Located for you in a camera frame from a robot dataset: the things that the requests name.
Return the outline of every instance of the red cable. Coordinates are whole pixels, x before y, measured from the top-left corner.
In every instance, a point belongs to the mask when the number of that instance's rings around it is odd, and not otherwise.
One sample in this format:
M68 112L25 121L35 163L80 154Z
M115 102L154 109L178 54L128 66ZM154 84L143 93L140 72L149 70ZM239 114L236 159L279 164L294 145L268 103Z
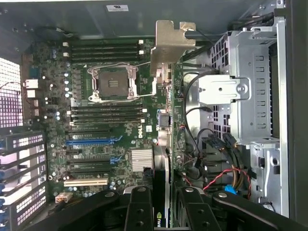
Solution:
M244 175L247 177L247 180L248 180L248 182L249 182L249 186L248 186L248 199L249 199L250 196L251 196L251 182L250 182L250 177L249 177L249 175L248 175L245 171L243 171L243 170L241 170L241 169L238 169L238 168L226 169L226 170L222 171L222 172L221 172L218 176L216 176L211 182L209 182L209 183L207 184L207 186L205 186L205 187L203 188L203 191L206 190L206 189L208 189L213 183L215 183L215 181L217 181L218 178L222 177L222 175L223 175L224 173L226 173L226 172L233 172L234 170L237 170L237 171L239 171L239 172L244 173Z

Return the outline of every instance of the label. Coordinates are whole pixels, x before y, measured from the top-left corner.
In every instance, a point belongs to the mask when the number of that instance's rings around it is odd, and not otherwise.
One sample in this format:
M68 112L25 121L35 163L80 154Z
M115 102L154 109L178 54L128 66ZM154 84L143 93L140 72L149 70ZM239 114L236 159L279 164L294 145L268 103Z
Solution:
M123 12L128 11L127 5L108 5L106 6L109 12Z

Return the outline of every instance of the aluminum heatsink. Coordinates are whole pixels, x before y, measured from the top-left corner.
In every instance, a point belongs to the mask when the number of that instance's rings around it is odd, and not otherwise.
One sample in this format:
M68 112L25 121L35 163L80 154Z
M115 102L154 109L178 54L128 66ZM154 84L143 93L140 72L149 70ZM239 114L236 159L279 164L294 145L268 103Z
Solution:
M131 150L131 162L133 172L143 172L144 167L153 167L152 149Z

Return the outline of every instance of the motherboard connector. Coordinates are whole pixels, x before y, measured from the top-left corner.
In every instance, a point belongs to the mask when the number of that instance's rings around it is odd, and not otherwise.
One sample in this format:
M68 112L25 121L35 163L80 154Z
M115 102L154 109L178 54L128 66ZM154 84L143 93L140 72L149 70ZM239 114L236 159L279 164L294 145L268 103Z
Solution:
M71 198L73 197L73 193L71 192L62 192L59 195L57 195L55 197L55 203L58 204L61 201L64 201L65 203L67 203Z
M108 178L74 179L64 181L64 187L81 187L107 184Z

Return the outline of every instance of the chip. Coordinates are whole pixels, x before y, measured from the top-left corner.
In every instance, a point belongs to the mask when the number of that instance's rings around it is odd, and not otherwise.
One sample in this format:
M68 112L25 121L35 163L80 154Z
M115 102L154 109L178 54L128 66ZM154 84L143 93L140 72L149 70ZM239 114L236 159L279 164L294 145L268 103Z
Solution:
M98 81L102 97L128 96L127 71L101 72Z

